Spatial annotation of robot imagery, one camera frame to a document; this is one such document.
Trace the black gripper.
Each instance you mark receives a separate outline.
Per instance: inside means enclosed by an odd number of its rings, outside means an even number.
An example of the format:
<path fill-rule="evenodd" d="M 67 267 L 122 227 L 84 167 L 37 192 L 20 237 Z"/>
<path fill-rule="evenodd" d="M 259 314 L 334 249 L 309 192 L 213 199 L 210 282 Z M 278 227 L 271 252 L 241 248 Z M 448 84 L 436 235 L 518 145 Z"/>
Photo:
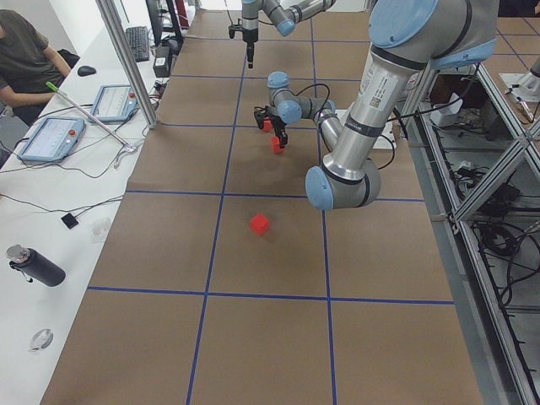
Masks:
<path fill-rule="evenodd" d="M 255 106 L 253 109 L 253 116 L 260 130 L 262 130 L 263 121 L 270 120 L 273 124 L 274 137 L 278 137 L 281 145 L 286 147 L 288 144 L 288 134 L 285 131 L 284 123 L 279 116 L 273 114 L 273 111 L 269 106 Z"/>

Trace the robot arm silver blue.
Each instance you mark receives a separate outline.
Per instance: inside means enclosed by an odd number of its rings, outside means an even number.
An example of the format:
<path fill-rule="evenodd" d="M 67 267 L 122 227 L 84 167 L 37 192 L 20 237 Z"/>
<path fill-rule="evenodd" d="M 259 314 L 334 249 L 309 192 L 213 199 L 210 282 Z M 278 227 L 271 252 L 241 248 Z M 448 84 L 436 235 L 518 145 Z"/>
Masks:
<path fill-rule="evenodd" d="M 359 94 L 320 165 L 305 177 L 322 211 L 371 203 L 381 188 L 369 154 L 408 80 L 426 68 L 462 68 L 495 48 L 496 1 L 379 1 L 370 15 L 371 62 Z"/>
<path fill-rule="evenodd" d="M 273 152 L 282 153 L 289 142 L 286 126 L 301 120 L 313 121 L 328 151 L 333 151 L 343 130 L 334 103 L 329 99 L 330 90 L 323 98 L 303 96 L 289 88 L 289 76 L 285 72 L 272 72 L 267 77 L 269 104 L 255 106 L 253 116 L 258 128 L 264 132 L 273 130 Z"/>

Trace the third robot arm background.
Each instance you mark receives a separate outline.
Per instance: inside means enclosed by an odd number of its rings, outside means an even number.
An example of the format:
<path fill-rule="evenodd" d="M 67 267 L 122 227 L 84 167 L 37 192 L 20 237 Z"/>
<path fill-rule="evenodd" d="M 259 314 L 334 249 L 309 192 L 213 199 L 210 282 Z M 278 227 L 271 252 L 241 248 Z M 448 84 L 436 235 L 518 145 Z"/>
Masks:
<path fill-rule="evenodd" d="M 281 36 L 288 36 L 295 26 L 315 15 L 326 12 L 335 4 L 334 0 L 301 1 L 284 8 L 275 0 L 244 0 L 241 2 L 240 32 L 244 42 L 258 41 L 259 13 L 269 18 Z"/>

